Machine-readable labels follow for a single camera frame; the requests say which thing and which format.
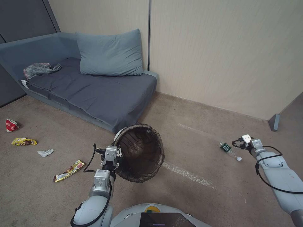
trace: plastic bottle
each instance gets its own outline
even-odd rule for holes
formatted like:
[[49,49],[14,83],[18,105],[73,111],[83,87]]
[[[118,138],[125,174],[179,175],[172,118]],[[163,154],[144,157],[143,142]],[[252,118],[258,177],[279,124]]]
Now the plastic bottle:
[[229,146],[227,143],[223,143],[222,141],[220,141],[220,148],[224,152],[229,153],[237,161],[241,161],[242,160],[242,158],[240,156],[237,156],[237,154],[233,151],[233,149],[231,148],[231,146]]

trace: beige wall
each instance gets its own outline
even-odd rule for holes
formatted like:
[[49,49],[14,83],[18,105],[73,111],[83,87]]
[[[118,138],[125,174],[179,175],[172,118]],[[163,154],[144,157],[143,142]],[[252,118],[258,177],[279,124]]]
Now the beige wall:
[[148,0],[49,0],[62,32],[113,35],[140,29],[147,69]]
[[269,119],[303,91],[303,1],[152,0],[158,91]]

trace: gray sofa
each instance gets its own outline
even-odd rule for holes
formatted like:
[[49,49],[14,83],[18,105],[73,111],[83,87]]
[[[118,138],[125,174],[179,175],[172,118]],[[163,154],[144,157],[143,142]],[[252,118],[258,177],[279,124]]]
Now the gray sofa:
[[[155,92],[158,75],[92,76],[80,73],[75,34],[58,32],[0,44],[0,64],[22,89],[48,105],[113,133],[136,123]],[[29,79],[23,69],[35,62],[60,63],[62,69]]]

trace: gray door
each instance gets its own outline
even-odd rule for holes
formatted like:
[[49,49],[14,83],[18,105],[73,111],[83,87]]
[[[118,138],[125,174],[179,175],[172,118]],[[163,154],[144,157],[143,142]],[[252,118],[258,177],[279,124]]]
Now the gray door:
[[[43,0],[1,0],[0,43],[55,33]],[[0,65],[0,106],[23,95],[24,90]]]
[[55,32],[43,0],[1,0],[0,34],[6,42]]

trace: screen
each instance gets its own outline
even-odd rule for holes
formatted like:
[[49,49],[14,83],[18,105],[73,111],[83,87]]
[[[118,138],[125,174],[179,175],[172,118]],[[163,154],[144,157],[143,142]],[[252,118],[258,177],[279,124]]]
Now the screen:
[[195,227],[180,213],[141,213],[139,227]]

